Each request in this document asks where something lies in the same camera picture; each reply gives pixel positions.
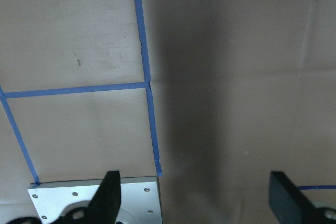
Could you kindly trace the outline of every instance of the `blue tape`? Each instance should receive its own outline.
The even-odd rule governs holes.
[[[9,120],[11,126],[12,126],[13,132],[14,132],[14,134],[16,136],[17,142],[18,142],[18,144],[19,144],[19,146],[21,148],[23,156],[25,157],[25,160],[26,160],[26,163],[27,163],[27,165],[29,167],[30,173],[32,174],[32,176],[34,178],[35,184],[39,185],[40,184],[40,180],[39,180],[39,178],[37,176],[37,172],[36,172],[35,167],[33,165],[32,159],[30,158],[30,155],[28,153],[27,147],[26,147],[26,145],[25,145],[25,143],[23,141],[23,138],[21,136],[19,128],[18,128],[18,126],[17,126],[17,124],[15,122],[15,119],[13,117],[12,111],[10,110],[8,102],[7,102],[7,100],[6,100],[5,96],[4,96],[4,92],[2,90],[1,85],[0,85],[0,100],[1,100],[2,106],[4,107],[6,115],[8,117],[8,120]]]
[[[140,89],[145,87],[146,87],[145,82],[135,82],[135,83],[111,84],[111,85],[76,87],[76,88],[18,91],[18,92],[4,93],[4,96],[5,98],[40,97],[44,95],[74,94],[74,93],[87,93],[87,92],[99,92],[99,91],[111,91],[111,90],[123,90],[123,89]]]
[[[147,38],[146,38],[145,21],[143,17],[142,0],[134,0],[134,4],[135,4],[135,13],[137,15],[139,39],[141,43],[142,67],[143,67],[143,75],[144,75],[144,79],[146,83],[147,107],[148,107],[148,116],[149,116],[149,126],[151,130],[154,162],[155,162],[156,174],[158,176],[162,176],[162,169],[160,165],[160,155],[159,155],[159,145],[157,143],[158,135],[156,132],[153,93],[152,93],[151,85],[150,85],[151,72],[150,72],[150,65],[149,65]]]
[[[326,189],[336,189],[336,186],[299,186],[299,190],[326,190]]]
[[[141,43],[143,75],[145,78],[145,82],[149,82],[151,81],[151,72],[149,67],[147,38],[146,38],[145,20],[143,17],[142,0],[134,0],[134,3],[135,3],[135,13],[137,14],[139,39]]]

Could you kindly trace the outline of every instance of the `blue painter's tape strip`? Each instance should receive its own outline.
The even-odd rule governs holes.
[[[26,145],[25,145],[25,143],[23,141],[23,138],[21,136],[19,128],[18,128],[18,126],[17,126],[17,124],[15,122],[15,119],[14,119],[14,116],[12,114],[12,111],[10,110],[9,104],[8,104],[8,102],[7,102],[7,100],[6,100],[5,96],[4,96],[4,92],[3,92],[2,88],[1,88],[1,86],[0,86],[0,100],[1,100],[2,106],[4,107],[6,115],[8,117],[8,120],[9,120],[11,126],[12,126],[13,132],[14,132],[14,134],[16,136],[17,142],[18,142],[18,144],[19,144],[19,146],[21,148],[23,156],[25,157],[25,160],[27,162],[29,170],[30,170],[30,172],[31,172],[31,174],[32,174],[32,176],[34,178],[35,184],[39,185],[40,184],[40,180],[39,180],[39,178],[37,176],[37,172],[36,172],[35,167],[33,165],[32,159],[30,158],[30,155],[28,153],[27,147],[26,147]]]
[[[153,93],[152,93],[151,86],[149,83],[148,83],[148,86],[146,87],[146,96],[147,96],[149,125],[150,125],[151,136],[152,136],[152,146],[153,146],[156,174],[158,176],[162,176],[162,169],[160,165],[159,145],[157,143],[158,135],[156,133]]]
[[[146,87],[145,82],[135,82],[135,83],[111,84],[111,85],[76,87],[76,88],[18,91],[18,92],[4,93],[4,96],[5,98],[40,97],[44,95],[74,94],[74,93],[87,93],[87,92],[123,90],[123,89],[140,89],[145,87]]]
[[[149,82],[151,81],[151,72],[149,67],[147,38],[146,38],[145,20],[143,17],[142,0],[134,0],[134,3],[135,3],[135,12],[137,14],[139,39],[141,43],[143,75],[145,78],[145,82]]]
[[[326,189],[336,189],[336,186],[326,185],[326,186],[299,186],[299,190],[326,190]]]

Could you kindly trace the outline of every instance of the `dark blue tape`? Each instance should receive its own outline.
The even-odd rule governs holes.
[[[151,72],[150,72],[150,67],[149,67],[146,29],[145,29],[145,20],[143,17],[142,0],[134,0],[134,3],[135,3],[135,12],[137,15],[137,22],[138,22],[139,39],[141,43],[143,75],[145,78],[145,82],[149,82],[151,81]]]
[[[151,130],[154,162],[155,162],[156,174],[158,176],[162,176],[162,169],[160,165],[160,155],[159,155],[159,145],[157,143],[158,135],[156,133],[153,93],[152,93],[151,86],[150,86],[151,72],[150,72],[150,65],[149,65],[147,38],[146,38],[145,21],[143,17],[142,0],[134,0],[134,4],[135,4],[135,12],[137,15],[139,39],[141,43],[142,67],[143,67],[143,75],[144,75],[144,79],[146,83],[147,107],[148,107],[148,116],[149,116],[149,126]]]
[[[4,93],[4,96],[5,98],[39,97],[44,95],[74,94],[74,93],[87,93],[87,92],[123,90],[123,89],[140,89],[145,87],[146,87],[145,82],[135,82],[135,83],[111,84],[111,85],[76,87],[76,88],[18,91],[18,92]]]
[[[158,135],[156,133],[153,93],[152,93],[149,83],[148,83],[148,86],[146,87],[146,96],[147,96],[149,126],[150,126],[151,136],[152,136],[152,146],[153,146],[156,174],[158,176],[162,176],[162,169],[160,165],[159,145],[157,143]]]
[[[23,138],[21,136],[19,128],[18,128],[18,126],[17,126],[17,124],[15,122],[15,119],[14,119],[14,116],[12,114],[12,111],[10,110],[8,102],[7,102],[7,100],[6,100],[5,96],[4,96],[4,92],[2,90],[1,85],[0,85],[0,100],[1,100],[2,106],[4,107],[6,115],[8,117],[8,120],[9,120],[11,126],[12,126],[13,132],[14,132],[14,134],[16,136],[17,142],[18,142],[18,144],[19,144],[19,146],[21,148],[23,156],[25,157],[25,160],[27,162],[29,170],[30,170],[30,172],[31,172],[31,174],[32,174],[32,176],[34,178],[35,184],[39,185],[40,184],[40,180],[39,180],[39,178],[37,176],[37,172],[36,172],[35,167],[33,165],[32,159],[30,158],[30,155],[28,153],[27,147],[26,147],[26,145],[25,145],[25,143],[23,141]]]
[[[325,189],[336,189],[336,186],[299,186],[299,190],[325,190]]]

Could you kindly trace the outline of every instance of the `black object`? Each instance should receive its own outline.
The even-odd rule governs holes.
[[[119,171],[107,172],[88,207],[79,207],[52,224],[113,224],[121,204]],[[8,224],[41,224],[35,217],[18,218]]]
[[[336,223],[336,210],[316,208],[283,172],[271,172],[269,206],[280,224]]]

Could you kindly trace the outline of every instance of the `metal plate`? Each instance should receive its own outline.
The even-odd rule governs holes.
[[[73,208],[87,206],[102,180],[42,183],[28,188],[43,224],[52,223]],[[121,207],[117,221],[123,224],[161,224],[156,177],[122,178]]]

